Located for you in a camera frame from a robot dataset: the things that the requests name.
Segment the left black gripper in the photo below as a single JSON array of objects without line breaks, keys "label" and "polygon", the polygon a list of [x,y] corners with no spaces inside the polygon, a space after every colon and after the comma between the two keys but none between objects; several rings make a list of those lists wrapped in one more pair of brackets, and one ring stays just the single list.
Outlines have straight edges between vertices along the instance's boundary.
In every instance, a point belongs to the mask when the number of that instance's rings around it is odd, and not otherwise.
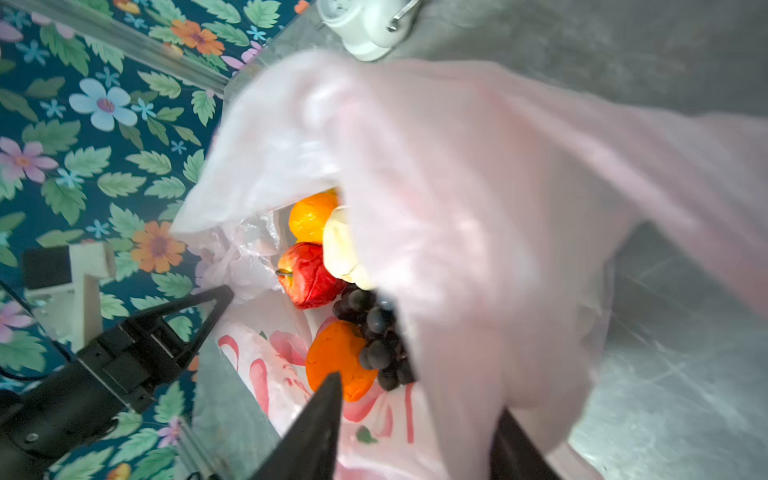
[{"label": "left black gripper", "polygon": [[65,454],[115,427],[114,417],[146,411],[174,382],[234,299],[211,288],[142,310],[106,331],[34,389],[1,392],[1,477],[41,479]]}]

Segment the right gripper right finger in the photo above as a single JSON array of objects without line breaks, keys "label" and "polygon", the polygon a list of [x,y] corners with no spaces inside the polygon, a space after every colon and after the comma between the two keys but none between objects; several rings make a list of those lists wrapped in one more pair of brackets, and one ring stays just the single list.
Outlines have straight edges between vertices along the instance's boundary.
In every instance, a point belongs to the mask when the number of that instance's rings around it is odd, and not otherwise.
[{"label": "right gripper right finger", "polygon": [[497,423],[489,467],[492,480],[560,480],[507,409]]}]

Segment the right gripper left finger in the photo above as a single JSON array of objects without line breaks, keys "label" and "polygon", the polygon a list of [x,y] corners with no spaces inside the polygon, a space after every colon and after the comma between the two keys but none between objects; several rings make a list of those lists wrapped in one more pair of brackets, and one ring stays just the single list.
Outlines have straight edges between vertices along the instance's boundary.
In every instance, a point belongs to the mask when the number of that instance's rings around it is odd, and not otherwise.
[{"label": "right gripper left finger", "polygon": [[342,417],[339,373],[329,374],[252,480],[332,479]]}]

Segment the pink plastic bag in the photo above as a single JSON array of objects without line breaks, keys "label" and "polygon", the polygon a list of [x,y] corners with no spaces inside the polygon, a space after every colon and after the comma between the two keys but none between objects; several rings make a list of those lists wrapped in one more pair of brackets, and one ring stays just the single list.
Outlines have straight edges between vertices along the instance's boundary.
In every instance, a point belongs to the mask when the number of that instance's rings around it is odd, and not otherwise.
[{"label": "pink plastic bag", "polygon": [[568,479],[596,382],[591,287],[634,227],[767,309],[767,122],[619,105],[480,61],[305,51],[226,112],[174,235],[210,236],[337,188],[398,309],[417,382],[339,439],[342,478],[484,479],[511,412]]}]

